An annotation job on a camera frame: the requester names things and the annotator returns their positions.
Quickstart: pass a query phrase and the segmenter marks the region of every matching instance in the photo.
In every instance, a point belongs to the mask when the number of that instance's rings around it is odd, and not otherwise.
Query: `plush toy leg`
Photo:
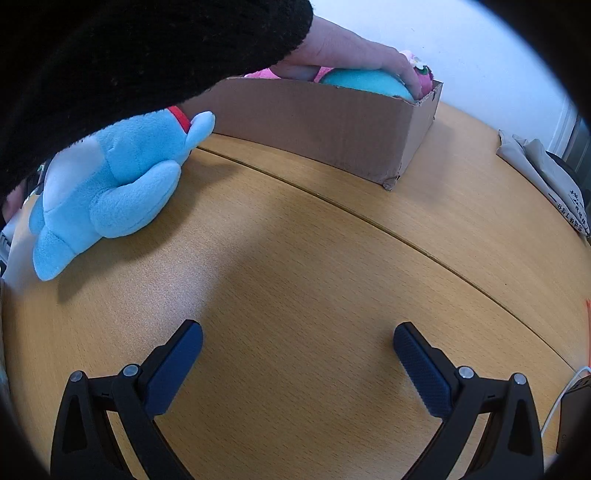
[[[194,149],[203,140],[209,137],[216,124],[216,116],[211,112],[203,112],[191,120],[191,128],[185,140],[185,147],[188,151]]]
[[[104,192],[90,208],[90,221],[96,232],[115,238],[145,227],[166,205],[180,176],[179,164],[166,160],[135,182]]]
[[[31,214],[29,215],[29,230],[33,235],[39,235],[44,226],[43,194],[41,194],[31,209]]]
[[[67,243],[43,227],[33,249],[33,266],[41,280],[58,276],[75,256],[76,253]]]

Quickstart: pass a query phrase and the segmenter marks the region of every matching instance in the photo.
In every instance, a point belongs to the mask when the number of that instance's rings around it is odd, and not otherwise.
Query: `cardboard box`
[[[312,158],[391,190],[423,141],[440,82],[420,102],[296,80],[230,78],[180,105],[215,133]]]

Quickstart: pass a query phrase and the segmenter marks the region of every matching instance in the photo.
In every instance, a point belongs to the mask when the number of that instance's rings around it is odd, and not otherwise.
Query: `human hand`
[[[281,78],[313,80],[320,67],[384,70],[398,76],[415,99],[421,85],[407,58],[395,48],[366,40],[324,18],[314,17],[308,36],[271,71]]]

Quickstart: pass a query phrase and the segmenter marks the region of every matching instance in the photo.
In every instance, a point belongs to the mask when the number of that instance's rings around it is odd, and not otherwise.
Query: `pink plush toy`
[[[425,95],[427,95],[429,92],[431,92],[431,90],[433,90],[433,74],[431,72],[431,69],[429,67],[427,67],[427,65],[425,65],[421,61],[421,59],[419,59],[416,55],[414,55],[409,50],[403,50],[400,53],[402,53],[404,56],[406,56],[406,58],[408,59],[410,64],[413,65],[414,71],[418,76],[419,82],[421,83],[421,98],[423,98]],[[322,77],[324,77],[324,75],[326,75],[331,70],[333,70],[333,69],[329,68],[329,67],[320,68],[318,75],[316,75],[316,78],[314,78],[313,81],[315,83],[318,83],[322,79]],[[251,78],[251,79],[278,79],[279,78],[277,75],[273,74],[271,69],[265,69],[265,70],[261,70],[259,72],[249,73],[248,75],[245,75],[245,77]]]

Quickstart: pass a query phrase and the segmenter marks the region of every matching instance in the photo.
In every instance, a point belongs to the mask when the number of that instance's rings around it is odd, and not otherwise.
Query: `teal plush toy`
[[[383,70],[334,69],[322,77],[320,83],[401,97],[414,103],[413,96],[396,77]]]
[[[178,185],[181,165],[215,124],[177,107],[123,120],[80,140],[51,161],[29,218],[38,235],[33,265],[51,280],[102,237],[150,223]]]

